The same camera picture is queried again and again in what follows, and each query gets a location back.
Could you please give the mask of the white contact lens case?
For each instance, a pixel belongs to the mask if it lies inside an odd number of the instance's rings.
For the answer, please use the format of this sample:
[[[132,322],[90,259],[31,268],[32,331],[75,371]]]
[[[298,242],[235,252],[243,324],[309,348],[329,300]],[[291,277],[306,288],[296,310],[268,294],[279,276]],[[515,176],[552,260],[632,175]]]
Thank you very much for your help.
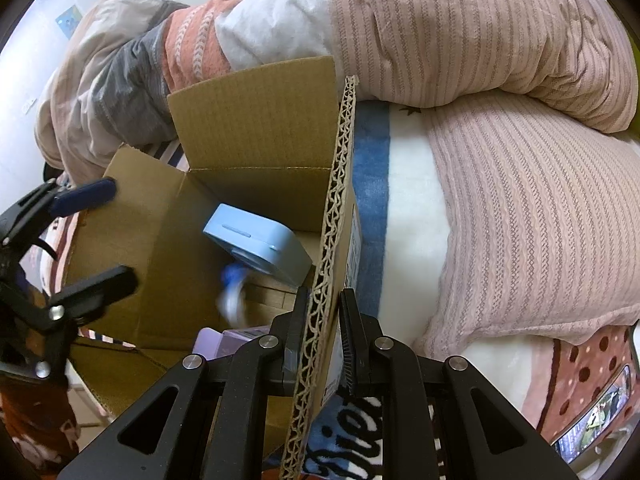
[[[231,328],[245,328],[246,304],[244,286],[248,278],[248,269],[241,263],[230,263],[221,272],[222,291],[217,300],[221,317]]]

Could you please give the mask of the light blue square device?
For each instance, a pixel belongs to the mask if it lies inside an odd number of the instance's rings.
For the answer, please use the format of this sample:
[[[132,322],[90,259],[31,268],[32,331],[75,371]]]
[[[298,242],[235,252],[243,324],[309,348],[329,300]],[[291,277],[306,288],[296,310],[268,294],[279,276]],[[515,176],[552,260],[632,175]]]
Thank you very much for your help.
[[[227,204],[216,208],[203,234],[239,262],[292,288],[303,284],[312,265],[287,226]]]

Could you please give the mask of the brown cardboard box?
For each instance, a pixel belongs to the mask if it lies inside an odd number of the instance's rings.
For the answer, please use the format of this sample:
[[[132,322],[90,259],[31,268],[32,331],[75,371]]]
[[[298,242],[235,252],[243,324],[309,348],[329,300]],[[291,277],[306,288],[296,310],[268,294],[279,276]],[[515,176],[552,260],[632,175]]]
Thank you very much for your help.
[[[188,166],[122,146],[106,173],[111,203],[78,220],[67,281],[122,264],[136,292],[70,352],[112,415],[122,414],[194,345],[204,327],[268,325],[310,290],[302,346],[288,352],[293,396],[268,410],[282,477],[302,470],[311,421],[337,384],[335,303],[359,266],[352,189],[354,77],[332,58],[241,70],[173,93]]]

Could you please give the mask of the purple small box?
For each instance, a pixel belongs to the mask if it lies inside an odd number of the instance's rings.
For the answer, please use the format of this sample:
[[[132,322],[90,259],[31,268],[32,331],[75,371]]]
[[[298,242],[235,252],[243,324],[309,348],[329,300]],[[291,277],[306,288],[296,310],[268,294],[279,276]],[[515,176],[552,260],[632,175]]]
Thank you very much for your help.
[[[225,356],[232,356],[243,344],[268,334],[269,326],[239,328],[223,332],[203,327],[196,336],[192,352],[199,354],[206,361],[213,361]]]

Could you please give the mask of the pink striped pillow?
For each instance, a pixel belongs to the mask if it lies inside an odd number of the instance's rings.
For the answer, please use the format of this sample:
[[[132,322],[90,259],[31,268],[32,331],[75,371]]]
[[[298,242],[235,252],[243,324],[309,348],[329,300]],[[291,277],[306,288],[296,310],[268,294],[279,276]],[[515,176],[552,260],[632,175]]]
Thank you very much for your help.
[[[450,226],[423,354],[507,336],[580,344],[638,320],[637,144],[501,91],[423,120]]]

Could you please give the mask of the smartphone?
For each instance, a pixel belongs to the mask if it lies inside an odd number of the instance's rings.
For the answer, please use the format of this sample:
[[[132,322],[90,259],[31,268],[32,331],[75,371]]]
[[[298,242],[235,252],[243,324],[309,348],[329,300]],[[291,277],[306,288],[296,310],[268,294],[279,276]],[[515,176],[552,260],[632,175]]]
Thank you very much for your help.
[[[627,407],[631,396],[630,368],[624,365],[612,382],[577,422],[553,443],[565,463],[573,463]]]

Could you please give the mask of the patchwork grey pink quilt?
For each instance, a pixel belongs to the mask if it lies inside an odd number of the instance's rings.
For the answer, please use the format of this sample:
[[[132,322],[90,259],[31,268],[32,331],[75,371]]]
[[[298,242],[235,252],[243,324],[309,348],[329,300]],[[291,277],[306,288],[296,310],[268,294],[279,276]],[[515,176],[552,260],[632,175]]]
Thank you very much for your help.
[[[631,41],[606,0],[99,0],[38,102],[44,160],[76,184],[124,144],[175,140],[171,93],[332,56],[363,99],[429,108],[500,89],[616,133],[637,113]]]

